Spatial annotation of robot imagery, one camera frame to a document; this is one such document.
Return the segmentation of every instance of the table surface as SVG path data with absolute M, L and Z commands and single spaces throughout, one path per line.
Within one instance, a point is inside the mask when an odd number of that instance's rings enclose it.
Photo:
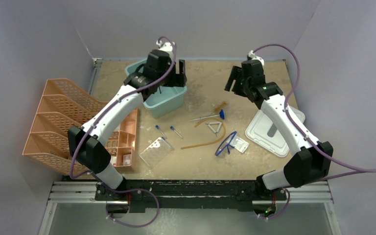
M 94 97 L 101 101 L 109 101 L 118 91 L 126 78 L 125 67 L 131 61 L 103 61 L 97 80 Z M 135 171 L 125 172 L 128 179 L 202 179 L 202 180 L 252 180 L 257 176 L 282 168 L 291 158 L 277 157 L 245 136 L 245 131 L 258 109 L 245 97 L 224 91 L 224 86 L 233 65 L 240 62 L 194 61 L 186 63 L 187 88 L 182 107 L 154 119 L 143 105 L 139 107 L 137 143 L 135 146 Z M 284 61 L 267 62 L 264 65 L 267 82 L 276 82 L 286 94 L 291 90 L 289 75 Z M 241 154 L 233 149 L 231 154 L 224 151 L 219 157 L 215 151 L 220 141 L 215 144 L 183 149 L 182 146 L 193 145 L 216 140 L 218 137 L 201 124 L 194 128 L 191 119 L 210 114 L 215 106 L 223 101 L 226 119 L 226 136 L 233 131 L 250 143 L 248 149 Z M 295 96 L 289 104 L 297 107 Z M 163 159 L 150 169 L 139 157 L 154 140 L 161 136 L 155 128 L 159 125 L 168 137 L 175 150 L 168 152 Z M 169 127 L 174 126 L 184 137 L 181 139 Z

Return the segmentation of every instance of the teal plastic bin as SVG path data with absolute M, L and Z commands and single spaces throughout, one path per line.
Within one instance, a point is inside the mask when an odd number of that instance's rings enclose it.
M 126 75 L 133 73 L 140 64 L 146 63 L 146 60 L 138 61 L 134 64 L 128 65 L 125 68 Z M 161 94 L 159 89 L 156 90 L 144 103 L 146 109 L 152 112 L 154 118 L 171 112 L 174 109 L 181 107 L 184 104 L 184 96 L 187 93 L 187 87 L 161 87 Z

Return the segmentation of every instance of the lid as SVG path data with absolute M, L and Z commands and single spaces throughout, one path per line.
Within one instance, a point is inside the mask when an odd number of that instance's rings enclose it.
M 298 119 L 303 122 L 305 115 L 290 106 Z M 262 110 L 259 110 L 246 129 L 246 136 L 275 155 L 284 158 L 289 152 L 289 147 L 283 136 L 277 130 L 272 120 Z

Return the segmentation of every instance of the orange basket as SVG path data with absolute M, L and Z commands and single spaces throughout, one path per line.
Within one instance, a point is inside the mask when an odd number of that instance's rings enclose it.
M 26 141 L 23 155 L 43 163 L 57 172 L 69 175 L 71 156 L 67 131 L 92 119 L 107 103 L 100 102 L 68 79 L 50 79 Z M 138 110 L 132 111 L 109 137 L 105 147 L 112 155 L 112 164 L 118 171 L 134 169 Z M 130 164 L 124 165 L 123 156 L 130 155 Z M 87 168 L 78 162 L 74 174 Z

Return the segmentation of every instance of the white wall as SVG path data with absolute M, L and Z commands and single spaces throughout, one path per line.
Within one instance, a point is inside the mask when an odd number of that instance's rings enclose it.
M 233 60 L 267 43 L 294 48 L 320 0 L 62 1 L 92 57 L 145 58 L 165 35 L 179 57 Z
M 21 156 L 44 84 L 87 88 L 92 60 L 60 2 L 0 0 L 0 234 L 37 234 L 60 175 Z
M 376 0 L 322 0 L 294 51 L 307 126 L 335 158 L 376 168 Z M 329 175 L 344 171 L 332 164 Z M 376 234 L 376 174 L 329 183 L 343 234 Z

